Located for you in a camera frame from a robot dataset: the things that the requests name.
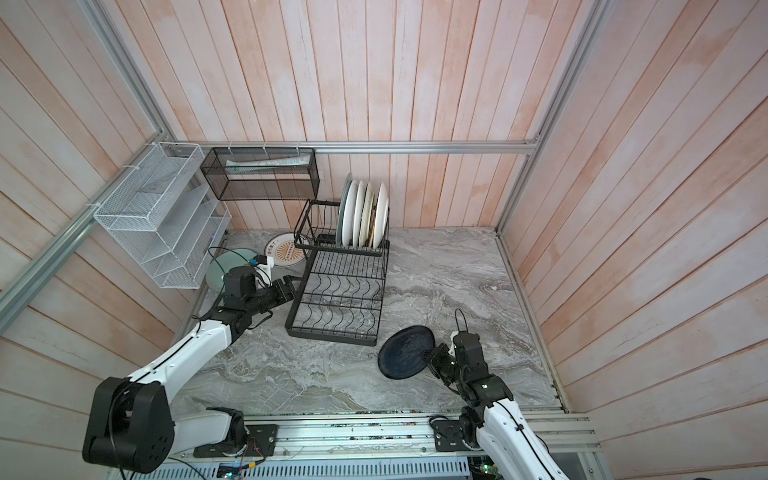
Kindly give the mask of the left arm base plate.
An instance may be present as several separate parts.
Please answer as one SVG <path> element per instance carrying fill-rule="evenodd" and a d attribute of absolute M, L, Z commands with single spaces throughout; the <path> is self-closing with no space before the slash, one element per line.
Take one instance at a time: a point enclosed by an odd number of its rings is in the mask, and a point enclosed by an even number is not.
<path fill-rule="evenodd" d="M 193 450 L 195 458 L 256 456 L 260 458 L 274 455 L 277 440 L 277 424 L 246 424 L 235 427 L 227 437 L 216 444 L 207 444 Z"/>

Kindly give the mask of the white plate orange sunburst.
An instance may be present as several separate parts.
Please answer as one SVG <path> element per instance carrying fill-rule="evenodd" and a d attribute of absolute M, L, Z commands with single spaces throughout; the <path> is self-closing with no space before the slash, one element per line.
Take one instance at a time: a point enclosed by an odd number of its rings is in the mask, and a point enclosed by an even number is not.
<path fill-rule="evenodd" d="M 293 233 L 282 233 L 271 238 L 264 254 L 274 260 L 275 266 L 294 266 L 305 260 L 304 251 L 296 246 Z"/>
<path fill-rule="evenodd" d="M 357 185 L 356 203 L 354 207 L 353 222 L 352 222 L 352 237 L 351 245 L 353 247 L 359 246 L 359 237 L 361 230 L 362 212 L 365 204 L 367 186 L 364 181 L 359 181 Z"/>

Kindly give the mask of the white plate dark green rim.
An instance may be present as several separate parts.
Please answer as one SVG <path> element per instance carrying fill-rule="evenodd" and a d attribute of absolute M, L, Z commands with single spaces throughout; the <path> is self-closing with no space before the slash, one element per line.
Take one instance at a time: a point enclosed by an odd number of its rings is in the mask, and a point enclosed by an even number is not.
<path fill-rule="evenodd" d="M 378 248 L 384 236 L 384 230 L 388 219 L 389 196 L 387 186 L 381 183 L 376 204 L 376 216 L 372 237 L 372 247 Z"/>

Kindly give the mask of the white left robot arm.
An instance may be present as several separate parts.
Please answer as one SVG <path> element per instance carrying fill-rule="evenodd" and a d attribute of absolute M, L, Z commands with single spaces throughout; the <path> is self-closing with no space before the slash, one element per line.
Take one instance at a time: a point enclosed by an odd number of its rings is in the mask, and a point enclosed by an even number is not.
<path fill-rule="evenodd" d="M 249 431 L 241 411 L 210 407 L 174 418 L 170 404 L 210 359 L 256 328 L 255 315 L 269 319 L 274 308 L 294 300 L 297 277 L 267 286 L 259 286 L 259 279 L 251 264 L 230 269 L 211 309 L 184 338 L 129 376 L 97 386 L 82 447 L 85 462 L 146 474 L 169 456 L 201 446 L 229 457 L 246 451 Z"/>

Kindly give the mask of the black round plate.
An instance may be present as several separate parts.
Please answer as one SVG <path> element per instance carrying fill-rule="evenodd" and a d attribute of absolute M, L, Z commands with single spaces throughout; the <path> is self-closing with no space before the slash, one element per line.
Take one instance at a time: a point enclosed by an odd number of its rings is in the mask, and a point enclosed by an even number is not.
<path fill-rule="evenodd" d="M 425 356 L 435 348 L 432 330 L 414 325 L 393 334 L 381 347 L 377 364 L 388 379 L 404 380 L 427 367 Z"/>

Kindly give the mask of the yellow woven plate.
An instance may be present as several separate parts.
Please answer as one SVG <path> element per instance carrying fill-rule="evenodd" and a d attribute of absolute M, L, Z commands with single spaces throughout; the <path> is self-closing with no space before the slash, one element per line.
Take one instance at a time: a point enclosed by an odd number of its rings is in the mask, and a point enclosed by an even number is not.
<path fill-rule="evenodd" d="M 370 212 L 370 219 L 369 219 L 370 222 L 369 222 L 369 230 L 368 230 L 369 237 L 368 237 L 368 240 L 367 240 L 367 246 L 370 247 L 370 248 L 374 248 L 373 247 L 373 240 L 374 240 L 374 233 L 375 233 L 375 228 L 376 228 L 375 225 L 376 225 L 376 216 L 377 216 L 377 213 L 376 213 L 376 211 L 377 211 L 377 203 L 378 203 L 378 195 L 375 194 L 374 198 L 373 198 L 373 201 L 372 201 L 372 205 L 371 205 L 372 208 L 371 208 L 371 212 Z"/>

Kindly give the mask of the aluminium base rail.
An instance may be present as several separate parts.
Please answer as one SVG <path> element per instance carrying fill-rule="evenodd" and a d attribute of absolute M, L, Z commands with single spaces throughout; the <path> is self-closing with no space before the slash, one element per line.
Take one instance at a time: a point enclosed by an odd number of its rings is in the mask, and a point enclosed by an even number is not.
<path fill-rule="evenodd" d="M 552 454 L 601 450 L 584 414 L 536 409 L 523 413 Z M 427 412 L 251 415 L 245 423 L 277 427 L 270 461 L 438 457 L 430 416 Z"/>

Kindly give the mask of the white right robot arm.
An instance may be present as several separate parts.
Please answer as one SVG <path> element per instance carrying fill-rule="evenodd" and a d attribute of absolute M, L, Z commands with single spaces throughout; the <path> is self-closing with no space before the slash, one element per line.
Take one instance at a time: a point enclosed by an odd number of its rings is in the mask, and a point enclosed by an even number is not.
<path fill-rule="evenodd" d="M 489 371 L 480 337 L 459 331 L 424 355 L 427 367 L 465 401 L 463 441 L 493 460 L 505 479 L 565 479 L 545 443 L 528 425 L 506 383 Z"/>

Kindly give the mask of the black mesh wall basket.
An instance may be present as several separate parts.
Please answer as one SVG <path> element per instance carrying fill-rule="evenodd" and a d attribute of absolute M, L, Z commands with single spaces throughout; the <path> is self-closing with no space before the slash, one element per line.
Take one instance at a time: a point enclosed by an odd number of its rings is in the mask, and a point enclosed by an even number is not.
<path fill-rule="evenodd" d="M 320 178 L 315 152 L 299 147 L 214 147 L 201 171 L 223 201 L 310 200 Z"/>

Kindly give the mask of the black wire dish rack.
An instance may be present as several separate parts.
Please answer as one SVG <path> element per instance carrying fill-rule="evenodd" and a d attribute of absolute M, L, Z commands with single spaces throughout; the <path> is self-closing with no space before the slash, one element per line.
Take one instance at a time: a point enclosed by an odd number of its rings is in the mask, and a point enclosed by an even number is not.
<path fill-rule="evenodd" d="M 389 234 L 377 248 L 336 243 L 340 204 L 309 200 L 294 228 L 306 266 L 285 328 L 289 336 L 377 344 L 389 260 Z"/>

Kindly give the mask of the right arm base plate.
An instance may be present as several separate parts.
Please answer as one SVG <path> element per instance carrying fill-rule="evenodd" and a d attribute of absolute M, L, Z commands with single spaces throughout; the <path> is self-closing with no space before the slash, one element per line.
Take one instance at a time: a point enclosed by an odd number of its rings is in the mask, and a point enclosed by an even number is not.
<path fill-rule="evenodd" d="M 479 451 L 480 447 L 468 440 L 459 420 L 452 420 L 443 415 L 429 418 L 428 425 L 434 434 L 434 447 L 438 452 Z"/>

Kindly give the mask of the aluminium wall frame rail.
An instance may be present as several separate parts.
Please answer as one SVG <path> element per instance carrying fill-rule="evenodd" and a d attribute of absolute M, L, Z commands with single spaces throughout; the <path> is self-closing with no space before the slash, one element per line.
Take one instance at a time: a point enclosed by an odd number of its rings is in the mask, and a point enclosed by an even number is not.
<path fill-rule="evenodd" d="M 209 148 L 313 149 L 317 154 L 531 154 L 536 141 L 261 141 L 198 142 Z"/>

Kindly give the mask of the pale green leaf plate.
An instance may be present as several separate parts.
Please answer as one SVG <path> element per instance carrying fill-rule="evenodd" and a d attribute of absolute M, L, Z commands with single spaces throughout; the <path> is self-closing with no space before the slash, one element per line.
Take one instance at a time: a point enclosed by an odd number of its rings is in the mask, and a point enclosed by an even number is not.
<path fill-rule="evenodd" d="M 256 257 L 256 252 L 250 249 L 219 249 L 214 253 L 205 274 L 205 281 L 210 290 L 220 292 L 223 288 L 224 275 L 232 268 L 246 265 Z"/>

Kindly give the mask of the cream plate with berry sprigs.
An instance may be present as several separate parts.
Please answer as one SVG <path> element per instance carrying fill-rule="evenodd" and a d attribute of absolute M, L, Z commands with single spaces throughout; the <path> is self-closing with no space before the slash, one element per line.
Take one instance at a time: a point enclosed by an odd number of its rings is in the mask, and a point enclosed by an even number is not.
<path fill-rule="evenodd" d="M 368 182 L 366 191 L 365 191 L 363 210 L 361 214 L 360 231 L 358 236 L 358 243 L 360 247 L 365 247 L 368 242 L 373 200 L 374 200 L 373 186 L 371 182 Z"/>

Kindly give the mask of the large grey-green plate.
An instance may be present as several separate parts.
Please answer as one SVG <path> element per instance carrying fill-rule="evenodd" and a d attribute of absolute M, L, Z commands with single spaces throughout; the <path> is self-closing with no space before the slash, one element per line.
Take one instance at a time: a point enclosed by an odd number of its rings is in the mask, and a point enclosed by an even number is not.
<path fill-rule="evenodd" d="M 338 223 L 337 223 L 337 230 L 336 230 L 336 236 L 335 236 L 335 240 L 336 240 L 335 244 L 337 246 L 342 245 L 342 233 L 343 233 L 343 224 L 344 224 L 344 218 L 345 218 L 346 200 L 347 200 L 348 192 L 351 187 L 352 181 L 353 181 L 353 177 L 350 172 L 345 178 L 345 182 L 342 188 L 342 194 L 339 202 Z"/>

